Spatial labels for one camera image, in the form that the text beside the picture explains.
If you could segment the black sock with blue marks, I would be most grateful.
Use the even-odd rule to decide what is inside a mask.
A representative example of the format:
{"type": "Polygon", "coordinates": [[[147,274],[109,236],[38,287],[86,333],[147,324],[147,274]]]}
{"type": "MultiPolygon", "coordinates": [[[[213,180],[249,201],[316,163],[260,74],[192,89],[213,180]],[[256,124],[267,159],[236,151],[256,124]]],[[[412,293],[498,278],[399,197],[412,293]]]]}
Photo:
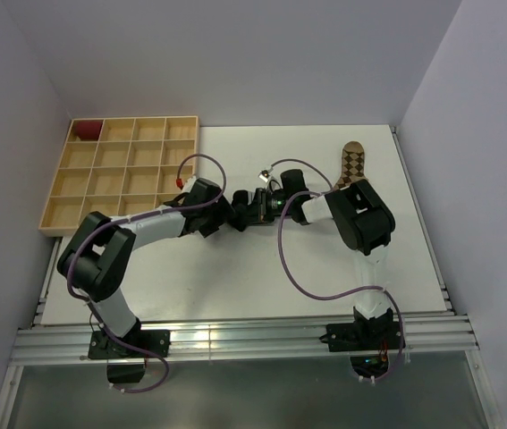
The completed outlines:
{"type": "Polygon", "coordinates": [[[255,191],[236,190],[232,195],[232,208],[234,211],[232,227],[235,230],[243,232],[248,226],[258,223],[259,209],[255,191]]]}

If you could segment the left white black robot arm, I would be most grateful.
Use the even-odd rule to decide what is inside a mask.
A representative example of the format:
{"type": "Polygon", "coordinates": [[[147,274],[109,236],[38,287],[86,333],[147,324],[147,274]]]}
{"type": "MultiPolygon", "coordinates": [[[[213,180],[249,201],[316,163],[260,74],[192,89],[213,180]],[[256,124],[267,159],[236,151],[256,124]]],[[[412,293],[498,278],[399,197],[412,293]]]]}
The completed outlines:
{"type": "Polygon", "coordinates": [[[238,215],[212,181],[192,179],[181,195],[130,217],[88,214],[57,262],[57,271],[82,296],[110,332],[109,347],[121,357],[138,352],[141,322],[129,308],[121,284],[134,250],[192,233],[207,237],[238,215]]]}

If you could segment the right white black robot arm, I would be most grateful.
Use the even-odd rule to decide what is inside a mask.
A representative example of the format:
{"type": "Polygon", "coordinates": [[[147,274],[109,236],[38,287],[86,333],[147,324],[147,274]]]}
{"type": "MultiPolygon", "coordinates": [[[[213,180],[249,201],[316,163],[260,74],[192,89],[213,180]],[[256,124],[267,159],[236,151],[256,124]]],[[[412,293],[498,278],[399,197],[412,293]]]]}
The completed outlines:
{"type": "Polygon", "coordinates": [[[282,268],[292,285],[304,296],[318,301],[354,297],[355,341],[363,348],[374,348],[385,335],[381,322],[390,323],[399,313],[390,293],[376,284],[375,270],[383,261],[395,230],[395,219],[386,203],[365,180],[353,182],[325,193],[312,192],[306,186],[303,171],[291,169],[281,174],[273,189],[269,171],[259,178],[266,182],[248,199],[246,223],[278,222],[277,249],[282,268]],[[319,296],[305,290],[292,276],[283,249],[283,224],[286,217],[295,223],[309,225],[331,220],[348,249],[361,257],[362,284],[352,290],[331,296],[319,296]]]}

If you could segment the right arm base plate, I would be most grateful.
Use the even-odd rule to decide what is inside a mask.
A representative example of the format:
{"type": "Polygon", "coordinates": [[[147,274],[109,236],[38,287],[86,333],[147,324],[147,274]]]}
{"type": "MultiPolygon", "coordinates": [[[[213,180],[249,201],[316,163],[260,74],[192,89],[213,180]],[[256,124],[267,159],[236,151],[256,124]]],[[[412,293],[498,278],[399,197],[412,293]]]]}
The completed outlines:
{"type": "Polygon", "coordinates": [[[397,322],[359,320],[328,324],[319,340],[330,352],[398,350],[402,335],[397,322]]]}

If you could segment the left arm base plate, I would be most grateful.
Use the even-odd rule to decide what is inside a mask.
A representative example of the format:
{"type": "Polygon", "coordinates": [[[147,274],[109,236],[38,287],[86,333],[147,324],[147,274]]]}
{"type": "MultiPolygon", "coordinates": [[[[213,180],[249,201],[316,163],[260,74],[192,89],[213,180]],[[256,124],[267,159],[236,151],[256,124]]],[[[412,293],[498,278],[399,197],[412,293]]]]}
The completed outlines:
{"type": "Polygon", "coordinates": [[[104,330],[91,334],[88,359],[105,360],[106,379],[114,388],[132,391],[131,385],[142,381],[151,358],[158,359],[165,374],[157,382],[163,383],[170,372],[165,360],[170,346],[168,330],[140,330],[125,338],[113,338],[104,330]]]}

